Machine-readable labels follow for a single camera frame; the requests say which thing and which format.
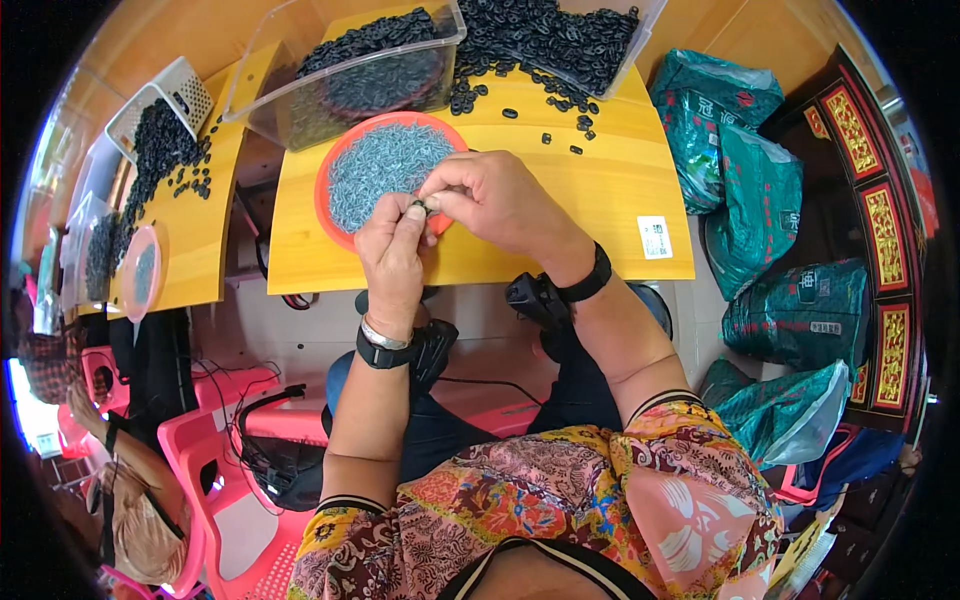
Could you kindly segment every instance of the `white plastic basket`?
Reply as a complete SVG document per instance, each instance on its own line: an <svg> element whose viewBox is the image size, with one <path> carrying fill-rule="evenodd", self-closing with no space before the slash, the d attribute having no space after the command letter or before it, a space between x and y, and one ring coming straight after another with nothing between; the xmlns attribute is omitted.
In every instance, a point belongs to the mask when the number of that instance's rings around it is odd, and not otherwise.
<svg viewBox="0 0 960 600"><path fill-rule="evenodd" d="M140 116L143 109L156 102L157 98L166 100L194 139L197 139L200 127L213 110L213 98L190 63L184 57L174 60L141 87L104 128L113 145L130 162L136 163L133 136L140 125Z"/></svg>

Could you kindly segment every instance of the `floral patterned shirt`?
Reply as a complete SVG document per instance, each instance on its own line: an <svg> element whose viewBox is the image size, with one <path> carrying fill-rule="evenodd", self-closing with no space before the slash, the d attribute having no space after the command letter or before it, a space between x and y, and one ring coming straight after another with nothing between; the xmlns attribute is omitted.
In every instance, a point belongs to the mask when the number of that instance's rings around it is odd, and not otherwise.
<svg viewBox="0 0 960 600"><path fill-rule="evenodd" d="M624 431L592 425L468 448L397 488L392 508L326 499L287 592L467 598L498 551L534 545L614 598L762 598L783 531L772 492L690 392Z"/></svg>

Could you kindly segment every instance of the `teal plastic bag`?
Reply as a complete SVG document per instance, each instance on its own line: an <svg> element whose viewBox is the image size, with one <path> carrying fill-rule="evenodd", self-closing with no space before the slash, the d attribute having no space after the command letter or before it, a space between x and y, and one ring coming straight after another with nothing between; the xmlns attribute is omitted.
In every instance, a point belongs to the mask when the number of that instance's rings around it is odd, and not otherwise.
<svg viewBox="0 0 960 600"><path fill-rule="evenodd" d="M733 301L797 239L804 164L782 146L737 127L720 129L727 205L707 215L707 259Z"/></svg>
<svg viewBox="0 0 960 600"><path fill-rule="evenodd" d="M748 69L691 50L670 50L650 88L688 214L724 201L719 127L755 130L783 102L770 69Z"/></svg>
<svg viewBox="0 0 960 600"><path fill-rule="evenodd" d="M740 354L821 369L843 359L863 364L870 298L859 258L807 265L765 277L731 302L723 316L724 344Z"/></svg>
<svg viewBox="0 0 960 600"><path fill-rule="evenodd" d="M721 357L710 365L700 398L763 470L823 455L850 397L848 379L847 364L837 360L757 382Z"/></svg>

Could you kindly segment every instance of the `wooden table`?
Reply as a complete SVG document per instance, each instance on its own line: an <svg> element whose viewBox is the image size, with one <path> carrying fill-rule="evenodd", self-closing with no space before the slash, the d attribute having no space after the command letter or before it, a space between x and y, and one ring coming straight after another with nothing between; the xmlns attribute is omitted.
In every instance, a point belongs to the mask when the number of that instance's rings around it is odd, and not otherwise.
<svg viewBox="0 0 960 600"><path fill-rule="evenodd" d="M471 114L448 109L431 113L453 125L471 149L505 149L523 159L547 192L606 249L616 271L627 279L692 279L693 257L673 158L657 111L636 69L616 96L591 115L597 137L576 130L576 109L561 113L545 103L547 94L530 76L488 73L470 78L485 84ZM501 114L519 112L516 120ZM550 132L553 143L540 135ZM271 234L268 294L296 294L367 286L360 261L324 233L314 209L314 183L324 156L336 140L286 153L276 191ZM584 149L581 156L570 145ZM673 257L647 260L637 216L662 216ZM443 235L424 258L432 285L511 281L523 271L539 273L529 258L503 252L475 238L460 224Z"/></svg>
<svg viewBox="0 0 960 600"><path fill-rule="evenodd" d="M269 72L277 48L278 45L264 48L244 63L241 83L236 92L239 104L253 99ZM154 199L145 204L143 219L136 222L138 226L143 226L156 220L154 228L160 243L160 283L151 312L206 304L224 298L227 226L233 199L234 171L247 130L242 123L216 123L216 119L223 114L227 105L230 84L237 68L238 63L232 64L204 82L216 102L198 137L203 138L213 126L218 127L216 133L210 135L210 162L200 164L200 168L210 170L209 198L203 200L190 189L174 198L177 185L169 187L163 180L156 187ZM179 169L177 167L174 170L174 180ZM194 179L192 169L191 166L186 167L184 182ZM108 312L110 319L126 316L120 298L120 280L124 268L121 263L110 282L110 304L119 309L119 312L113 312L112 309Z"/></svg>

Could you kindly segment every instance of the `black wristwatch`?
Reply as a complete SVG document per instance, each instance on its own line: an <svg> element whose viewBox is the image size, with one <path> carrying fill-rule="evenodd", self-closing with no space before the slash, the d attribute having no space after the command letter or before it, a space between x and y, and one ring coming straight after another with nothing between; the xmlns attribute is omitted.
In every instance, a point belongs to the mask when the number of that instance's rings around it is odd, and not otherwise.
<svg viewBox="0 0 960 600"><path fill-rule="evenodd" d="M390 350L375 344L363 334L363 327L357 327L357 352L374 369L392 369L417 360L423 342L423 333L414 329L410 345L399 350Z"/></svg>
<svg viewBox="0 0 960 600"><path fill-rule="evenodd" d="M600 244L596 242L593 242L593 244L596 246L593 255L593 271L590 271L589 275L569 287L557 288L560 300L563 300L567 305L590 298L602 290L613 275L613 267L610 265L607 253L603 252L603 247Z"/></svg>

